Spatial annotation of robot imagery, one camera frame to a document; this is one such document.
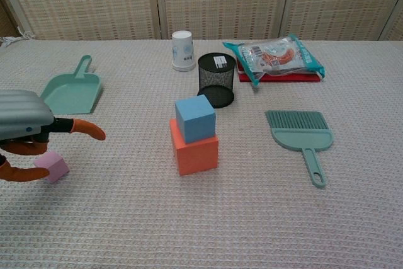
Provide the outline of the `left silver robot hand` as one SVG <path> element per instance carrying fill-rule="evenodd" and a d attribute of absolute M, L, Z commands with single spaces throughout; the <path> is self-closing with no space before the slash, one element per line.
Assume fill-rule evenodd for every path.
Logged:
<path fill-rule="evenodd" d="M 32 91 L 1 90 L 1 150 L 21 156 L 41 155 L 47 152 L 51 133 L 74 132 L 106 139 L 104 131 L 89 121 L 55 117 Z"/>

